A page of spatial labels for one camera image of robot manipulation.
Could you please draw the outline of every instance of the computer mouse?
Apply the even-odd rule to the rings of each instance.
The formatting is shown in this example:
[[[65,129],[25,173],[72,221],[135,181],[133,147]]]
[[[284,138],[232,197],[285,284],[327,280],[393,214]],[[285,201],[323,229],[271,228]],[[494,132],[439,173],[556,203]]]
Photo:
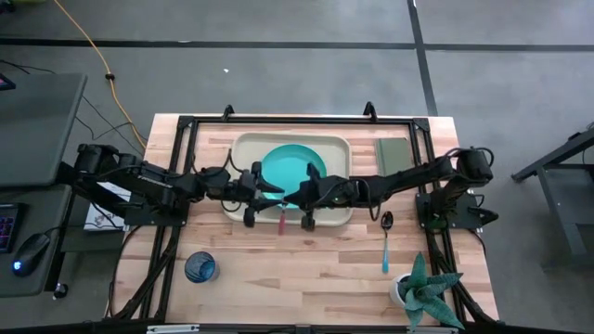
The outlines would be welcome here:
[[[12,262],[12,273],[19,277],[30,275],[43,257],[51,239],[44,233],[35,233],[20,245]]]

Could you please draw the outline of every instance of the blue spoon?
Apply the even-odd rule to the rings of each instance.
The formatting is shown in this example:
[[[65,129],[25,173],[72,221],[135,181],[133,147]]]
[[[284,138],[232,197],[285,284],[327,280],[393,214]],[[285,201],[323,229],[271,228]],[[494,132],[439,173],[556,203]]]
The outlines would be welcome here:
[[[390,266],[388,265],[388,230],[392,228],[394,224],[394,216],[392,212],[385,212],[381,217],[381,228],[383,228],[384,241],[383,241],[383,261],[381,262],[381,271],[384,274],[388,274]]]

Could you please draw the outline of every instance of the white pot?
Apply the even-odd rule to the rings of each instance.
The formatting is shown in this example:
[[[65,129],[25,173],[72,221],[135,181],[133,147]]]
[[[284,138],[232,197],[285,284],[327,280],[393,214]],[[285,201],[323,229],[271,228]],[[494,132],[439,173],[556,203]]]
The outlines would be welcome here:
[[[402,297],[400,297],[400,293],[398,293],[398,284],[400,280],[406,276],[410,276],[410,273],[398,276],[397,278],[393,279],[392,283],[390,284],[390,299],[395,304],[401,303],[402,306],[405,305],[405,301],[402,299]]]

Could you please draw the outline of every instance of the succulent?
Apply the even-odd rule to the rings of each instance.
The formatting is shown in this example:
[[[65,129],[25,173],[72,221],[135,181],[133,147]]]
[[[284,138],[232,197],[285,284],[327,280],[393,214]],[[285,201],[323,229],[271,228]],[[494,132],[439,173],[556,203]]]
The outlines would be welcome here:
[[[408,281],[397,284],[398,294],[405,301],[405,312],[410,320],[411,330],[423,318],[423,311],[443,324],[464,328],[447,304],[438,297],[458,283],[461,276],[462,274],[453,273],[427,277],[425,259],[420,253],[417,255]]]

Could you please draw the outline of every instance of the teal bowl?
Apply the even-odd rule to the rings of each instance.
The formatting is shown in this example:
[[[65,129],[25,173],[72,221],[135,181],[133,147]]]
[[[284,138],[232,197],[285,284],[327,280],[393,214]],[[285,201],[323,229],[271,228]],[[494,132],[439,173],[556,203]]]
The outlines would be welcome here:
[[[263,193],[267,199],[283,199],[299,190],[302,181],[309,180],[307,163],[313,163],[320,177],[326,177],[326,164],[311,148],[299,144],[288,144],[268,152],[262,159],[262,176],[268,183],[285,190],[284,194]],[[294,204],[288,209],[297,209]]]

